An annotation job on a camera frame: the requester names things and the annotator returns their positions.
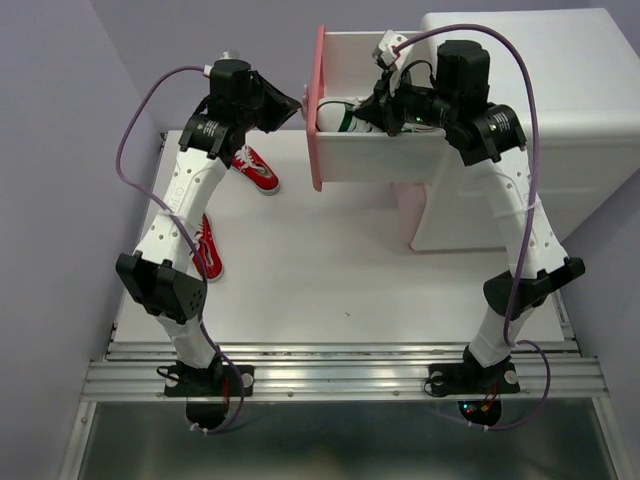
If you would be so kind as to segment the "red sneaker far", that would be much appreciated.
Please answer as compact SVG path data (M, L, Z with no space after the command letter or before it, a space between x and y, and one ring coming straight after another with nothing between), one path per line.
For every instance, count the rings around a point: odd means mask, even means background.
M280 190L280 180L273 169L249 145L236 152L232 168L247 178L263 195L272 196Z

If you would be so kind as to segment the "red sneaker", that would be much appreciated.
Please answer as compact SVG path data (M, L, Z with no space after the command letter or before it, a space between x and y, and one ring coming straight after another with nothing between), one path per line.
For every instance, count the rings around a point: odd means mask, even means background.
M202 215L196 231L195 241L198 254L192 255L192 262L196 270L208 282L218 281L224 273L224 266L215 244L211 221L207 214Z
M280 190L280 180L273 169L249 145L236 152L232 168L247 178L263 195L272 196Z

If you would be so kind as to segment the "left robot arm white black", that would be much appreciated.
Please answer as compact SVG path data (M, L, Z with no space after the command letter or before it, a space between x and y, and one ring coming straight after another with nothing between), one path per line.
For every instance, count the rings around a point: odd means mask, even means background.
M182 130L164 196L139 189L159 210L133 253L119 255L116 272L132 300L156 318L175 348L175 364L159 373L166 395L241 396L246 391L241 373L204 326L207 280L196 235L247 133L278 130L300 104L244 60L225 55L198 71L208 79L209 92Z

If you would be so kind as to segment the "aluminium mounting rail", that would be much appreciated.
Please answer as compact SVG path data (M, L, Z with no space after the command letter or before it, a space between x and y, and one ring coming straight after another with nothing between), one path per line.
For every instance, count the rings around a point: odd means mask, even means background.
M530 348L513 354L520 398L598 398L609 391L600 364L581 355L572 328L544 346L542 359ZM237 365L254 368L253 402L422 400L422 382L434 363L460 361L461 343L229 343L222 347ZM114 342L86 373L84 401L162 401L160 365L175 359L167 342Z

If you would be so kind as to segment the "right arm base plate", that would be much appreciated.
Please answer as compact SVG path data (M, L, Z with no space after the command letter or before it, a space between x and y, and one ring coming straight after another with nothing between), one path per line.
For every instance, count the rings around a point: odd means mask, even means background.
M515 367L509 361L488 369L470 363L432 364L422 388L433 398L459 396L459 420L484 430L494 429L501 419L500 397L521 391Z

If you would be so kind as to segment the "drawer pink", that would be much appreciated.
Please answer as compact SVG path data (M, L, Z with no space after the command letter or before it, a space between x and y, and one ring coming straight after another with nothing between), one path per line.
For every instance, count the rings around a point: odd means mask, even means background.
M319 132L317 108L321 99L366 98L382 70L372 52L381 31L316 33L311 79L307 89L306 134L312 183L318 191L328 182L427 183L449 147L444 133Z
M427 203L423 183L392 183L395 194L399 224L404 241L411 245L420 225Z

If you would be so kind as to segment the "green sneaker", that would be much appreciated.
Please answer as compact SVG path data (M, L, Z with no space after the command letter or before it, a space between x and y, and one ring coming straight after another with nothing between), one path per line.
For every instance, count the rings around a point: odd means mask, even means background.
M367 120L355 116L355 110L363 97L323 97L315 107L313 124L317 132L328 133L389 133ZM423 134L441 131L438 125L429 124L422 116L406 114L400 134Z

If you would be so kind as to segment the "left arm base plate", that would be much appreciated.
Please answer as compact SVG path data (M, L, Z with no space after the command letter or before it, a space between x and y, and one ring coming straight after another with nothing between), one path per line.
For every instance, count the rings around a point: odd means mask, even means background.
M176 362L157 367L156 374L164 380L165 397L186 400L185 417L190 429L204 435L231 430L245 400L253 395L253 365L214 362L210 368L195 369Z

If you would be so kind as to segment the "red sneaker near left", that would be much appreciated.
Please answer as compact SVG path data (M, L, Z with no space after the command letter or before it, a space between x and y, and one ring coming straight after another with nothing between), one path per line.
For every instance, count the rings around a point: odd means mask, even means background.
M198 254L192 255L192 262L196 270L208 282L218 281L224 273L224 266L215 244L211 221L207 214L202 215L196 231L195 241Z

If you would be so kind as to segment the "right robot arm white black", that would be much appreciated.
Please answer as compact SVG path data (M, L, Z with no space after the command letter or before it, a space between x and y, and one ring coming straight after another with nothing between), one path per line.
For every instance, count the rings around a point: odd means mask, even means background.
M431 365L426 391L433 397L517 393L510 354L525 321L549 295L583 275L584 262L567 254L535 192L517 114L488 99L490 56L479 43L442 43L428 87L411 83L411 67L395 45L380 43L373 58L383 73L356 117L389 136L407 123L442 129L479 182L508 255L508 270L483 285L487 310L461 362Z

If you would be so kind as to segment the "white shoe cabinet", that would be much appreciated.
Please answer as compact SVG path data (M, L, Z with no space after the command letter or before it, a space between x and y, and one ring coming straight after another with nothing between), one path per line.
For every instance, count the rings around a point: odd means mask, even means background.
M472 29L463 33L461 24ZM602 8L429 13L423 30L452 28L491 57L489 99L517 114L540 145L537 191L567 238L639 167L639 58ZM488 202L448 145L410 247L502 248Z

